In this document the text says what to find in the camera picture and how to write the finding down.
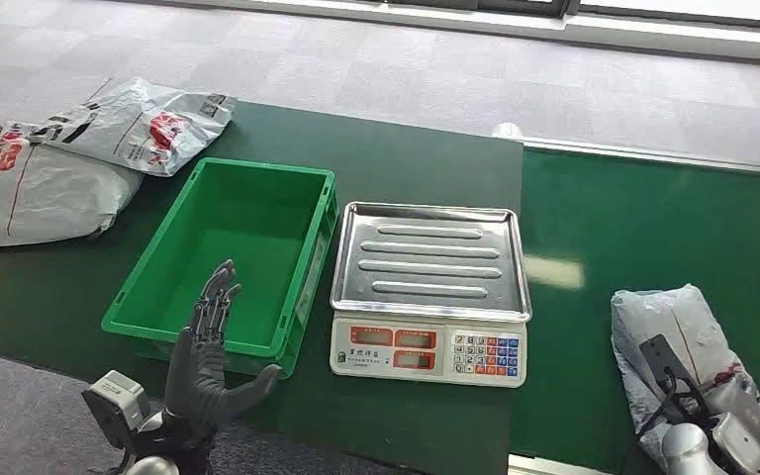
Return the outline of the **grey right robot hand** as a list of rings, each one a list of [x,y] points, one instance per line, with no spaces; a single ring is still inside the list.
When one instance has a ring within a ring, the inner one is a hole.
[[[760,442],[760,392],[750,377],[733,374],[707,390],[705,399],[714,414],[733,414]]]

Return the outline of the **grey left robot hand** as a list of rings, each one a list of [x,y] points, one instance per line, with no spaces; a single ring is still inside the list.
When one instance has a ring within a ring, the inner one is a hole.
[[[174,344],[166,378],[165,410],[207,431],[230,421],[266,398],[277,384],[282,367],[265,366],[250,382],[226,386],[226,324],[240,290],[230,259],[219,264],[195,302],[190,322]]]

